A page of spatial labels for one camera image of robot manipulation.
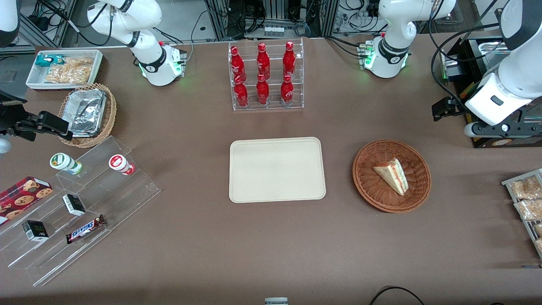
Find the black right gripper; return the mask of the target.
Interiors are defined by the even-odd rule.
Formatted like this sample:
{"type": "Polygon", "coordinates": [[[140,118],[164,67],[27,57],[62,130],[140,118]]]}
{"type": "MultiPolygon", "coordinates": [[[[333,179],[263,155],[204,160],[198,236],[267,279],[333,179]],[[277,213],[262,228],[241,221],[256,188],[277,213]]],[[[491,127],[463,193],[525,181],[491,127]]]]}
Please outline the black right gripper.
{"type": "Polygon", "coordinates": [[[26,112],[23,104],[27,100],[0,91],[0,134],[5,136],[8,129],[17,124],[17,136],[27,141],[35,141],[37,133],[52,134],[66,141],[73,138],[69,131],[69,123],[62,118],[47,112],[39,114],[26,112]]]}

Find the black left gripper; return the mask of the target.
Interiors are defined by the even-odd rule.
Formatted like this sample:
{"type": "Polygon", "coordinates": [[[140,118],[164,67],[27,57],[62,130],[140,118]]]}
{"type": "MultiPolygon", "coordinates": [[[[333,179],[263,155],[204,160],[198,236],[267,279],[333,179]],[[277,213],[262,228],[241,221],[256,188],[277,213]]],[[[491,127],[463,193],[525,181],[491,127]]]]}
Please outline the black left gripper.
{"type": "MultiPolygon", "coordinates": [[[[432,104],[432,119],[438,122],[448,116],[462,116],[466,113],[461,100],[445,97],[432,104]]],[[[522,106],[494,128],[504,137],[541,137],[542,103],[532,102],[522,106]]]]}

